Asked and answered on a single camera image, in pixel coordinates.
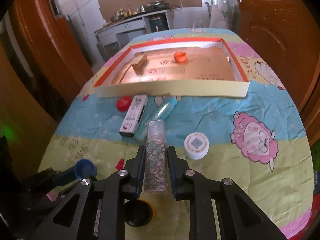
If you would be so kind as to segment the blue bottle cap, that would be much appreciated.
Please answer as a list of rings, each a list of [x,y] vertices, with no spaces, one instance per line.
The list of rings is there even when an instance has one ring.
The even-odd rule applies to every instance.
[[[88,159],[81,159],[74,166],[74,174],[77,180],[95,178],[97,175],[96,166]]]

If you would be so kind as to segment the white round jar lid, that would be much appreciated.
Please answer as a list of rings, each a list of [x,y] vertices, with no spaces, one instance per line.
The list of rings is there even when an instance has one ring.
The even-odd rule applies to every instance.
[[[203,133],[191,133],[184,140],[184,150],[189,159],[202,159],[209,151],[209,140]]]

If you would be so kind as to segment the white rectangular cartoon box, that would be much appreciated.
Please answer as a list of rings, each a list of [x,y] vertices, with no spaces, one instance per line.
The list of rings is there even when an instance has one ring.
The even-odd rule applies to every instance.
[[[124,137],[133,137],[137,132],[144,110],[148,102],[147,95],[135,95],[119,129]]]

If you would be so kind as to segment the light blue glitter bottle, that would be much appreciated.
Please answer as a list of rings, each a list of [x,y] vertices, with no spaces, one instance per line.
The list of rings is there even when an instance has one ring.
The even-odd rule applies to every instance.
[[[133,136],[138,142],[143,142],[146,139],[148,133],[148,122],[155,120],[165,120],[176,107],[178,100],[172,96],[156,96],[154,100],[157,108],[146,116],[146,119],[142,121],[139,129]]]

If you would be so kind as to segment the red bottle cap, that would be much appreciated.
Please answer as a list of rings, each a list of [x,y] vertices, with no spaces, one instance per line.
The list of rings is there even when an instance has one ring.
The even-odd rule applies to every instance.
[[[130,96],[123,96],[119,98],[116,102],[116,109],[120,112],[126,112],[132,102],[132,98]]]

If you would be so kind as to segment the colourful cartoon sheep blanket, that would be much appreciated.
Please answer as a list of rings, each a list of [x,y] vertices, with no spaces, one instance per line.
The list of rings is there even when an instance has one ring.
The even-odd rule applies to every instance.
[[[139,36],[132,44],[170,38],[219,37],[230,46],[249,78],[243,99],[178,98],[177,106],[165,122],[168,145],[185,158],[183,143],[193,132],[201,132],[210,143],[208,154],[190,160],[189,166],[209,179],[234,180],[291,238],[308,223],[313,199],[313,165],[309,142],[297,107],[275,74],[260,72],[266,62],[246,42],[225,29],[174,29]],[[91,160],[97,178],[115,172],[137,153],[138,144],[122,138],[119,127],[124,113],[116,109],[115,98],[100,98],[93,76],[72,102],[57,127],[40,164],[40,170],[63,171],[78,160]],[[231,142],[234,117],[259,122],[276,142],[274,164],[254,162]]]

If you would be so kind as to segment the orange rimmed cardboard tray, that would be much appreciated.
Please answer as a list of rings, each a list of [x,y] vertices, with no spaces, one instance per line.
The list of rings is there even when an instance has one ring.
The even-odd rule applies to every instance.
[[[174,54],[187,54],[177,63]],[[142,75],[131,62],[147,55]],[[244,98],[249,80],[231,48],[222,38],[189,37],[150,41],[121,51],[95,82],[101,98],[147,94],[152,96],[218,96]]]

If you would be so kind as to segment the gold rectangular box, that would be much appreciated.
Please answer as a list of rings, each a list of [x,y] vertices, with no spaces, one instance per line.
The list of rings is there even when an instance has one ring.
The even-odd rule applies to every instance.
[[[137,75],[142,75],[147,62],[147,55],[135,56],[131,62],[131,66]]]

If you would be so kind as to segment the orange bottle cap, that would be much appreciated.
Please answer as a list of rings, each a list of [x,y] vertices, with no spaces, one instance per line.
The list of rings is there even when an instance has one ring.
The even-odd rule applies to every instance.
[[[187,54],[182,51],[178,51],[174,54],[174,59],[177,63],[182,63],[187,61]]]

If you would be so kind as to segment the white kitchen counter cabinet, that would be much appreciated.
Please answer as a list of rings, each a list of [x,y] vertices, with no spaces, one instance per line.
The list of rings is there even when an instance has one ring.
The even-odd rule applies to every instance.
[[[171,9],[141,14],[127,20],[109,24],[95,32],[97,49],[103,58],[108,60],[133,39],[151,34],[149,17],[165,14],[169,30],[174,28],[173,11]]]

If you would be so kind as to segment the dark green air fryer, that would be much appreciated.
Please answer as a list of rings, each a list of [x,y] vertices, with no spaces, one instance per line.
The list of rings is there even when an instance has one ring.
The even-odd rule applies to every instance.
[[[165,31],[169,29],[165,14],[149,17],[149,24],[152,33]]]

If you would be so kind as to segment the black gas stove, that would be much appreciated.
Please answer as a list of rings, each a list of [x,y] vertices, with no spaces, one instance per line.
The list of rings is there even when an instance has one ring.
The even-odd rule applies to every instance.
[[[140,6],[138,12],[140,13],[149,13],[149,12],[156,12],[161,10],[168,10],[170,9],[170,4],[167,2],[154,2],[148,5]]]

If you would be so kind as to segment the white plastic bag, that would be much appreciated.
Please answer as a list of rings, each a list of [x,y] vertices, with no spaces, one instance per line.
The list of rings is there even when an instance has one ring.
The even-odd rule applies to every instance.
[[[212,0],[209,28],[232,30],[237,4],[237,0]]]

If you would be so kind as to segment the brown wooden door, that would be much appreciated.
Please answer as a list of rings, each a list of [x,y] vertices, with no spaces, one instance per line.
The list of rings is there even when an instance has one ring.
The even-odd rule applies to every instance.
[[[274,70],[319,140],[319,26],[302,0],[241,0],[240,37]]]

